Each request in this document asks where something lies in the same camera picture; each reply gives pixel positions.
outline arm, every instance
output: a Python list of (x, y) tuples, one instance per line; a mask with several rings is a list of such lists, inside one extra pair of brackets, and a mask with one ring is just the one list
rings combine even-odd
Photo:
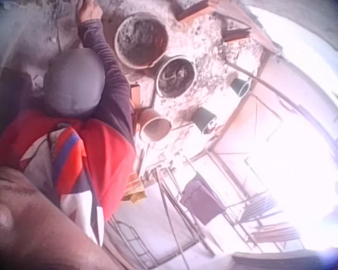
[[(101, 11), (99, 6), (95, 6), (93, 2), (92, 4), (93, 8), (99, 8)], [(81, 10), (83, 8), (90, 8), (90, 3), (84, 3)], [(107, 123), (134, 145), (130, 87), (115, 60), (112, 49), (105, 40), (100, 19), (92, 19), (93, 17), (101, 17), (101, 14), (100, 16), (89, 16), (90, 19), (87, 19), (88, 17), (82, 19), (83, 21), (78, 27), (84, 47), (92, 49), (99, 55), (105, 70), (103, 94), (92, 117)]]

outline soil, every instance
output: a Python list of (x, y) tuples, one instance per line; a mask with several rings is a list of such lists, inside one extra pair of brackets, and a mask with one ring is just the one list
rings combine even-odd
[(162, 30), (163, 26), (155, 20), (132, 17), (119, 32), (119, 51), (133, 65), (151, 65), (166, 49), (156, 46)]
[(165, 97), (183, 94), (194, 80), (194, 69), (188, 60), (170, 62), (159, 75), (159, 90)]

